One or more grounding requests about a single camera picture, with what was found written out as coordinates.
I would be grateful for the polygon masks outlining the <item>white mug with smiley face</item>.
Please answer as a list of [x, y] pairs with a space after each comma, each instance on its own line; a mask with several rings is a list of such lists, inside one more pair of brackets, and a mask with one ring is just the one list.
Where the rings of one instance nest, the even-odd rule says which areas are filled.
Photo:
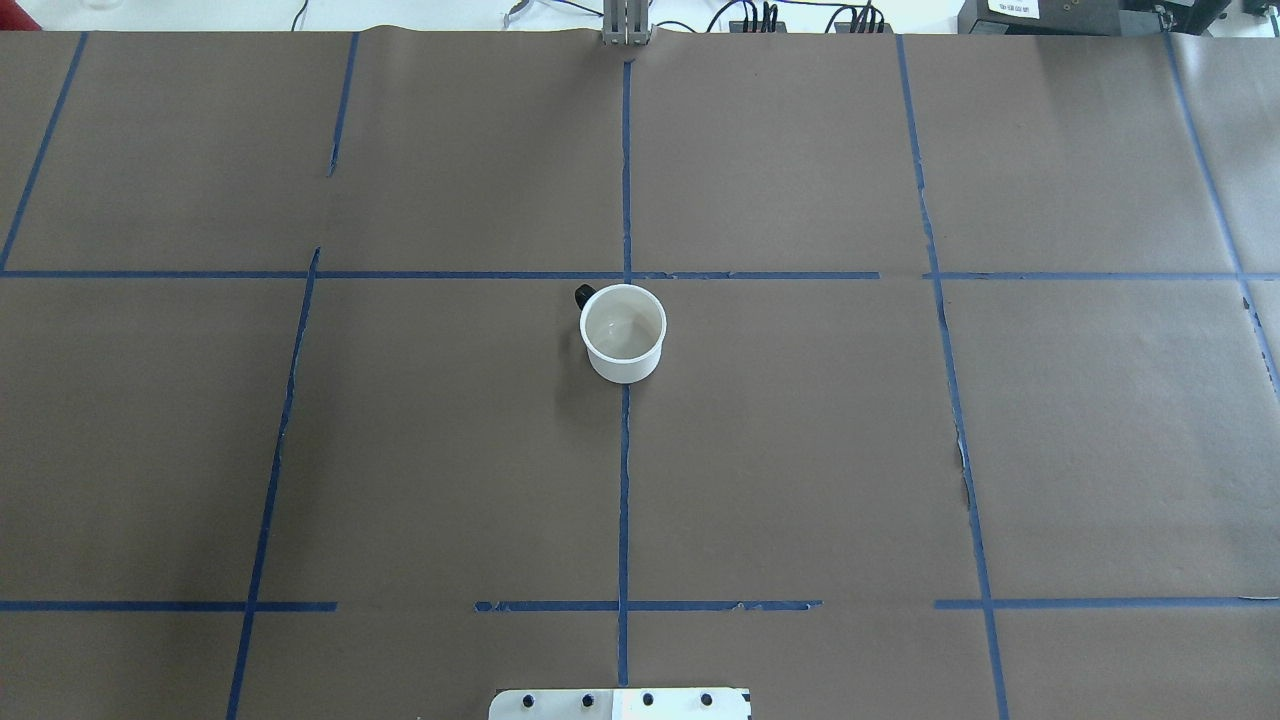
[[600, 290], [581, 284], [573, 300], [580, 310], [579, 333], [599, 377], [630, 386], [658, 368], [668, 318], [653, 292], [630, 283]]

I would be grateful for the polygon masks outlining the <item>black power strip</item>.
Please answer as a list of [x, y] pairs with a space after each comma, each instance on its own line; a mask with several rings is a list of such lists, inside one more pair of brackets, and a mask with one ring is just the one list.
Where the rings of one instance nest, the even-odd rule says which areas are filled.
[[893, 27], [874, 1], [742, 1], [742, 32], [809, 35], [891, 35]]

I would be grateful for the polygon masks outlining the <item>black equipment box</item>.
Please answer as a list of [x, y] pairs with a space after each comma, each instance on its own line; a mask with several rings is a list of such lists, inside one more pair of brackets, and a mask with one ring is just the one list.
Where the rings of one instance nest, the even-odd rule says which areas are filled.
[[959, 35], [1203, 35], [1229, 1], [965, 1]]

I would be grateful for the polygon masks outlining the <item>aluminium frame post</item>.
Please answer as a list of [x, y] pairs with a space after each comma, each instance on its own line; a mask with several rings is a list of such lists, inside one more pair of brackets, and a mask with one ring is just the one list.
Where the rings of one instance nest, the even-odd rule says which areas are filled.
[[652, 41], [650, 1], [602, 3], [602, 42], [605, 46], [644, 46]]

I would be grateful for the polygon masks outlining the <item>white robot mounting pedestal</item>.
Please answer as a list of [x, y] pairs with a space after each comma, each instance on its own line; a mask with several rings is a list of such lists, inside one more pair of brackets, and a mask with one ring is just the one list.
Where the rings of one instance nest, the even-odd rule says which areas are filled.
[[489, 719], [751, 719], [748, 689], [732, 687], [509, 689]]

